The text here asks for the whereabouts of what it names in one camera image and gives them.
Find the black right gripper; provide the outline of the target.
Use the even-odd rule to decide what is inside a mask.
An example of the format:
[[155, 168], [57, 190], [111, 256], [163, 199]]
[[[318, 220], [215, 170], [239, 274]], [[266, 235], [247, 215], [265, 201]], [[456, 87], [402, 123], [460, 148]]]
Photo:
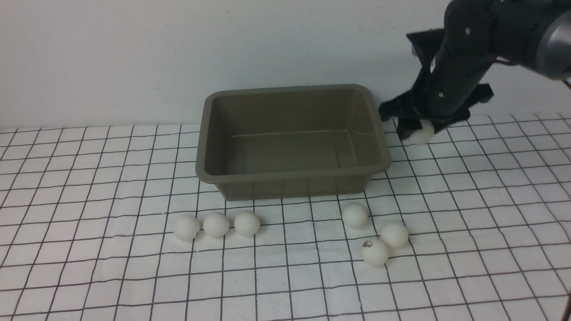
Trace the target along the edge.
[[494, 62], [492, 18], [448, 18], [442, 29], [409, 33], [422, 67], [410, 91], [380, 104], [383, 122], [398, 118], [397, 134], [408, 142], [420, 120], [432, 122], [435, 135], [470, 118], [469, 108], [487, 103], [493, 90], [481, 83]]

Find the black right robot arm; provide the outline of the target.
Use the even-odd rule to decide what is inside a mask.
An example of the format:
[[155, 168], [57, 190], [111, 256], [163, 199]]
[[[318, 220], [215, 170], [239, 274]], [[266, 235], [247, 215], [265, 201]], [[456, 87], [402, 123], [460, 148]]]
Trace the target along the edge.
[[402, 141], [426, 144], [492, 99], [481, 80], [494, 64], [568, 83], [570, 17], [568, 0], [451, 1], [443, 28], [406, 35], [421, 69], [410, 90], [380, 104], [381, 120], [396, 118]]

